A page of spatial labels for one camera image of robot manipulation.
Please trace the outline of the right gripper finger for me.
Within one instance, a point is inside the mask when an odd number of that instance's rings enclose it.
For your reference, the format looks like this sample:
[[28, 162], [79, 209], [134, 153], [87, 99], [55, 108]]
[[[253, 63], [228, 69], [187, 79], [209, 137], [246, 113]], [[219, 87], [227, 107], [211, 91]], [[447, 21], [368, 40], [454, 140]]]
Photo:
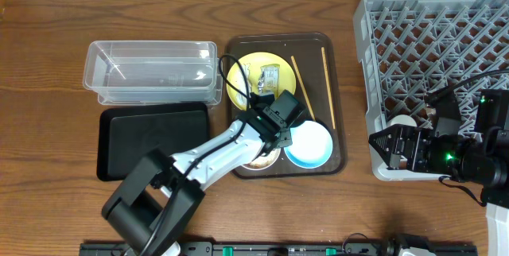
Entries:
[[394, 144], [394, 126], [371, 134], [368, 138], [368, 142], [374, 148], [390, 149]]
[[394, 166], [391, 164], [393, 153], [388, 148], [379, 148], [376, 147], [375, 151], [378, 153], [378, 155], [382, 158], [383, 162], [387, 166], [387, 168], [393, 168]]

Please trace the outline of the white cup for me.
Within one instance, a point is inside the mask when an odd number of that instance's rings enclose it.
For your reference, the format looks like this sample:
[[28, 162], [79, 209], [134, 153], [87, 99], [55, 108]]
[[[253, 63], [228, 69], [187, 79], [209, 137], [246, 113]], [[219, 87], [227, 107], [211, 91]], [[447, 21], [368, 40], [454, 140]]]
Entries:
[[393, 125], [404, 125], [404, 126], [412, 126], [416, 127], [417, 123], [416, 121], [406, 114], [399, 114], [393, 117], [388, 123], [387, 126], [393, 126]]

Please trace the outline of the white bowl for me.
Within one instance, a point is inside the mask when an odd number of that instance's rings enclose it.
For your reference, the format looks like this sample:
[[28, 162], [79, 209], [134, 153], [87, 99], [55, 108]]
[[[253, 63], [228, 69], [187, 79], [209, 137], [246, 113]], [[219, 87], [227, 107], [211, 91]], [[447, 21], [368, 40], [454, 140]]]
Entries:
[[265, 156], [261, 155], [255, 158], [253, 161], [242, 165], [242, 167], [254, 171], [267, 169], [275, 163], [275, 161], [279, 158], [280, 153], [280, 149], [274, 149], [269, 154]]

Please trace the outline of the green snack wrapper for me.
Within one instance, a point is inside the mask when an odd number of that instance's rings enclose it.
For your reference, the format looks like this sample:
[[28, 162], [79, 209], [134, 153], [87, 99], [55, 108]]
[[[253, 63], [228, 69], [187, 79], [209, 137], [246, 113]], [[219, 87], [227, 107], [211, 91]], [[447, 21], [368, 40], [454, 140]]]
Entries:
[[278, 93], [279, 85], [279, 65], [266, 64], [260, 68], [260, 76], [258, 78], [258, 92], [259, 93]]

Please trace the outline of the white napkin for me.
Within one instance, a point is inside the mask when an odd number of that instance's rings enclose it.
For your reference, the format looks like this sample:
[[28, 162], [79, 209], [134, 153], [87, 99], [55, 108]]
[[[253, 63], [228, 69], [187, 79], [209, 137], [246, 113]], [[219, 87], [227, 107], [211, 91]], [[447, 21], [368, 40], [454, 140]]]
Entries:
[[250, 69], [248, 64], [242, 64], [243, 72], [240, 71], [239, 67], [235, 67], [237, 69], [237, 72], [233, 75], [234, 81], [235, 81], [235, 87], [240, 90], [240, 93], [235, 93], [235, 100], [241, 107], [245, 107], [247, 105], [247, 99], [244, 97], [244, 95], [247, 93], [245, 80], [243, 78], [243, 75], [245, 75], [247, 78], [250, 75]]

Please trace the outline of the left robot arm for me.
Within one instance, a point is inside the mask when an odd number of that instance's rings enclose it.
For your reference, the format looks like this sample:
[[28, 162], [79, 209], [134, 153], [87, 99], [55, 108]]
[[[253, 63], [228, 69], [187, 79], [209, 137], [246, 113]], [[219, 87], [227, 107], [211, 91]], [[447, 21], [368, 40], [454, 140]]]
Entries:
[[295, 117], [248, 110], [220, 135], [181, 153], [147, 153], [102, 208], [132, 255], [175, 255], [208, 187], [240, 165], [290, 143]]

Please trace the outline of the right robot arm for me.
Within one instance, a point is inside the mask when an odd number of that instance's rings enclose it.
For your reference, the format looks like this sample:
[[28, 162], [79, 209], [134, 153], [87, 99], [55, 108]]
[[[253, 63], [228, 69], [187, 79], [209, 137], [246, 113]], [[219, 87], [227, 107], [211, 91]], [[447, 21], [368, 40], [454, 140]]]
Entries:
[[392, 125], [373, 133], [369, 145], [390, 170], [406, 159], [406, 170], [437, 174], [439, 181], [465, 191], [465, 183], [482, 185], [476, 202], [486, 209], [488, 253], [508, 253], [508, 92], [486, 89], [480, 93], [474, 130], [481, 140], [459, 135], [459, 103], [453, 90], [428, 95], [435, 111], [433, 128]]

